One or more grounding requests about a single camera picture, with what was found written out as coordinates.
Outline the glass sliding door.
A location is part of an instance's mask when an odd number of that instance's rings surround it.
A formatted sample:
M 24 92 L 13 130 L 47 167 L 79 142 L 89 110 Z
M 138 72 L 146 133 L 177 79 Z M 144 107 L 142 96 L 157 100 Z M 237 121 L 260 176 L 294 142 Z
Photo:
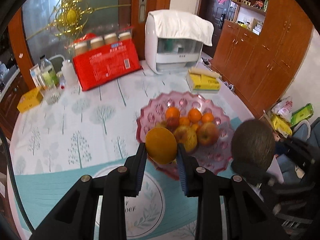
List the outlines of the glass sliding door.
M 137 54 L 144 59 L 147 14 L 168 9 L 170 0 L 23 0 L 8 32 L 17 65 L 28 88 L 34 87 L 30 68 L 39 56 L 68 54 L 67 46 L 87 33 L 133 28 Z

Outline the dark avocado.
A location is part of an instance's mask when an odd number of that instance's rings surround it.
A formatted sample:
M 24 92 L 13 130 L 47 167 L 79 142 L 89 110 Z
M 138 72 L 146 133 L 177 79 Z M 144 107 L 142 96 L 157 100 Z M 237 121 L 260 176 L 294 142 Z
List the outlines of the dark avocado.
M 264 177 L 270 167 L 276 142 L 272 129 L 258 119 L 244 121 L 234 132 L 231 140 L 232 170 L 251 184 Z

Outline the large orange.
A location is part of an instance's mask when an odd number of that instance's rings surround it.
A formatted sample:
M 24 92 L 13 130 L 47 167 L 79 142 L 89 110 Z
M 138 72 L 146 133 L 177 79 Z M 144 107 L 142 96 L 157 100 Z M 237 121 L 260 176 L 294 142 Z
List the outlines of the large orange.
M 159 165 L 167 165 L 176 159 L 177 141 L 166 128 L 155 127 L 149 130 L 145 146 L 149 157 Z

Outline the small mandarin orange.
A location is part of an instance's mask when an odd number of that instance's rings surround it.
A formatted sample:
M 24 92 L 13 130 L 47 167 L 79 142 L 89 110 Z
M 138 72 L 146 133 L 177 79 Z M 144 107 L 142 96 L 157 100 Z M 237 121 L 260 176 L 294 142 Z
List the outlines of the small mandarin orange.
M 204 115 L 201 118 L 201 122 L 203 124 L 208 123 L 208 122 L 213 122 L 214 121 L 214 116 L 212 115 L 212 113 L 204 113 Z
M 180 118 L 180 111 L 176 107 L 169 107 L 165 112 L 165 118 L 168 120 L 170 118 Z
M 202 114 L 198 109 L 193 108 L 188 112 L 188 118 L 191 123 L 196 124 L 201 121 Z

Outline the yellow speckled pear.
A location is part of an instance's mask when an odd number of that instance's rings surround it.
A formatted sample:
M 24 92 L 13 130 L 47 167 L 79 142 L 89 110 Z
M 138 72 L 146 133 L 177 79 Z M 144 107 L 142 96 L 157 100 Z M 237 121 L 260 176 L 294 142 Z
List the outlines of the yellow speckled pear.
M 183 144 L 187 153 L 193 152 L 197 146 L 197 134 L 189 126 L 179 126 L 173 132 L 178 144 Z

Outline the red snack package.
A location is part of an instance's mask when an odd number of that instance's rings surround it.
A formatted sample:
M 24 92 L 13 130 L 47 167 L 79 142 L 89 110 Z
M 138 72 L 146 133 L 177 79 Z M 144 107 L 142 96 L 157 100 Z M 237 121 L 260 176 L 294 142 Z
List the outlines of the red snack package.
M 73 65 L 82 91 L 88 91 L 140 70 L 130 31 L 102 36 L 93 33 L 75 40 Z

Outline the clear drinking glass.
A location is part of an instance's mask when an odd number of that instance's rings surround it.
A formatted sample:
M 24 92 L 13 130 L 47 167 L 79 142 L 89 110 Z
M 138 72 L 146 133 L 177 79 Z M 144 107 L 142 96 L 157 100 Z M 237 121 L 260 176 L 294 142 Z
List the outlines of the clear drinking glass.
M 48 105 L 58 102 L 60 98 L 60 92 L 54 84 L 41 86 L 40 92 Z

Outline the white cloth cover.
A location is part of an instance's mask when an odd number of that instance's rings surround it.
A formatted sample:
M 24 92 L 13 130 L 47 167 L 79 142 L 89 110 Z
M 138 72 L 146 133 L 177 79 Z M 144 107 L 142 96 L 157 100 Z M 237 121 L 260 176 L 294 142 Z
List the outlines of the white cloth cover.
M 212 46 L 213 24 L 190 12 L 155 10 L 148 13 L 147 22 L 154 27 L 158 38 L 189 39 Z

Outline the pink glass fruit bowl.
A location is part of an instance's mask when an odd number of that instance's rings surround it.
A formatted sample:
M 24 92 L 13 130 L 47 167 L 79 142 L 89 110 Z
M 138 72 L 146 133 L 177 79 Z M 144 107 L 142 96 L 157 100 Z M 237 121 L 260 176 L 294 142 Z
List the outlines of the pink glass fruit bowl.
M 226 170 L 232 159 L 232 121 L 221 107 L 200 95 L 162 93 L 140 110 L 136 122 L 138 142 L 145 142 L 149 130 L 165 128 L 188 155 L 214 174 Z

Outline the tree-patterned tablecloth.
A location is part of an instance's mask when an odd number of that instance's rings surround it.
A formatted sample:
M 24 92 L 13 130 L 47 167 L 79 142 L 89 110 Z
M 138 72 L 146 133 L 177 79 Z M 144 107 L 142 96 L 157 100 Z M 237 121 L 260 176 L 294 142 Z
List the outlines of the tree-patterned tablecloth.
M 21 114 L 10 153 L 23 207 L 37 227 L 84 174 L 103 176 L 138 148 L 137 119 L 151 99 L 189 91 L 186 72 L 155 74 L 142 69 L 83 92 L 63 90 Z M 126 201 L 131 239 L 193 239 L 197 200 L 183 196 L 179 182 L 147 164 L 142 191 Z

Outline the clear plastic bottle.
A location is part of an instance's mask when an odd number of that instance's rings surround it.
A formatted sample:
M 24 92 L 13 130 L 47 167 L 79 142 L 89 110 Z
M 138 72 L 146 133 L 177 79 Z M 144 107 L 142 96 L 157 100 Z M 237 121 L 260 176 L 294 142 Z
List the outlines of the clear plastic bottle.
M 45 55 L 42 55 L 40 57 L 40 61 L 41 61 L 40 71 L 46 86 L 52 86 L 52 85 L 57 86 L 59 83 L 59 80 L 57 78 L 53 64 L 46 58 Z

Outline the white countertop appliance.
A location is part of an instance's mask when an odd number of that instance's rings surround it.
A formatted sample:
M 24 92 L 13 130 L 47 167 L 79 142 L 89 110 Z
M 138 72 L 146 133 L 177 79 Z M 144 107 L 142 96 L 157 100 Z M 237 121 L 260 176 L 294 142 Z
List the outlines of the white countertop appliance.
M 145 60 L 156 74 L 195 66 L 203 43 L 189 39 L 158 38 L 151 23 L 145 23 Z

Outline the yellow small box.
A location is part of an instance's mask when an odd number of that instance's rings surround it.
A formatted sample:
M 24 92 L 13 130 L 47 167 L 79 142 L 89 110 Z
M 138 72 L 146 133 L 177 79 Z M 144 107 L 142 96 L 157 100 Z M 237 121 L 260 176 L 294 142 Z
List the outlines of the yellow small box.
M 41 94 L 40 88 L 34 88 L 21 96 L 20 101 L 17 105 L 17 109 L 20 113 L 24 113 L 29 109 L 39 105 L 42 100 L 43 96 Z

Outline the gold door ornament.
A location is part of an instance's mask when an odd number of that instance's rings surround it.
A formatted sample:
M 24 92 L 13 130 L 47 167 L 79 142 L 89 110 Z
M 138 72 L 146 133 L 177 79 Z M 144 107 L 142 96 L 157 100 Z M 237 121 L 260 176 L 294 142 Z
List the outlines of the gold door ornament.
M 108 9 L 130 8 L 131 3 L 104 5 L 102 7 L 90 7 L 84 0 L 57 0 L 48 17 L 48 23 L 43 28 L 27 36 L 28 41 L 41 32 L 56 29 L 56 37 L 78 37 L 88 22 L 88 16 L 96 11 Z

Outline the red apple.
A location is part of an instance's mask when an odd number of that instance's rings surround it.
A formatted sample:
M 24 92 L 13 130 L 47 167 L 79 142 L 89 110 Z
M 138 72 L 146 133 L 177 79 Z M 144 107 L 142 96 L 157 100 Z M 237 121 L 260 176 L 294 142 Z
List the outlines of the red apple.
M 213 145 L 219 138 L 219 130 L 212 122 L 207 122 L 201 125 L 196 134 L 199 143 L 203 146 Z

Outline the red lychee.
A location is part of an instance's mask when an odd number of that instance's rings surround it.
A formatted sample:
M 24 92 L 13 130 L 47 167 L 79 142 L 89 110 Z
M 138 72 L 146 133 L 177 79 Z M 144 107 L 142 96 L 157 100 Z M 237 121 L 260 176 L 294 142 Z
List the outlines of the red lychee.
M 174 131 L 180 125 L 180 119 L 177 117 L 170 117 L 166 120 L 167 129 Z

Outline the white squeeze bottle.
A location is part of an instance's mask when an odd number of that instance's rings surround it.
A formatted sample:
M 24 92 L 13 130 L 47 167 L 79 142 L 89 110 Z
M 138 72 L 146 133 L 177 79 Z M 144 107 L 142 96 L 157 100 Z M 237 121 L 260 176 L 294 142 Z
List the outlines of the white squeeze bottle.
M 61 54 L 50 57 L 49 61 L 53 64 L 56 73 L 62 72 L 66 84 L 69 87 L 79 84 L 78 77 L 71 61 L 65 59 Z

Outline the wooden cabinet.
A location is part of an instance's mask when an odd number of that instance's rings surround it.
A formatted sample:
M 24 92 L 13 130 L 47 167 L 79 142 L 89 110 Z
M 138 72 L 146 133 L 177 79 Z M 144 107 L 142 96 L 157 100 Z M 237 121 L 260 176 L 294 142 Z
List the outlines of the wooden cabinet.
M 256 118 L 284 94 L 306 54 L 313 24 L 295 0 L 269 0 L 259 35 L 226 21 L 210 61 Z

